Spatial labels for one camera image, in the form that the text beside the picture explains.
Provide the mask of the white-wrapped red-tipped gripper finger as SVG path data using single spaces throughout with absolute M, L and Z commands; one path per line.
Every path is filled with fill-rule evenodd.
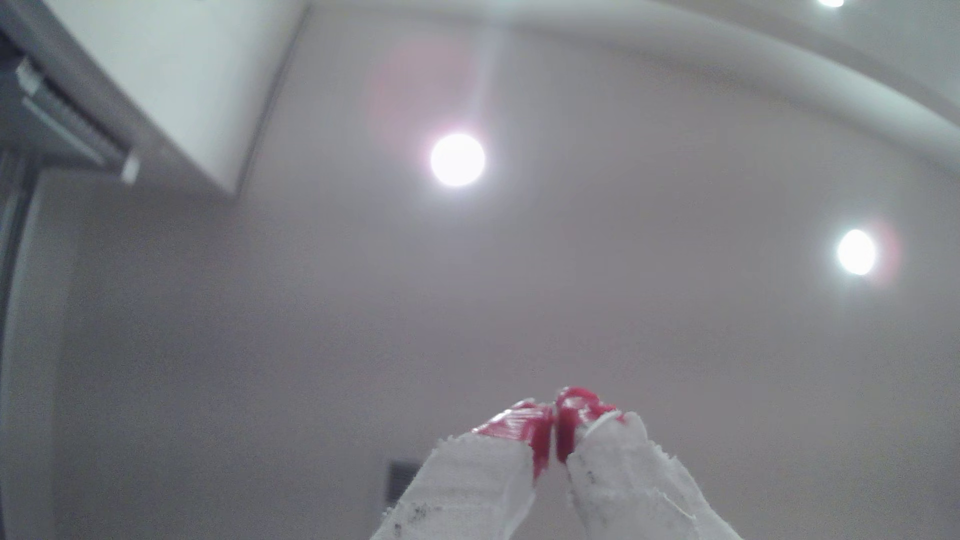
M 640 414 L 583 387 L 556 399 L 556 455 L 587 539 L 740 539 Z
M 550 461 L 553 405 L 524 399 L 441 439 L 372 539 L 511 539 Z

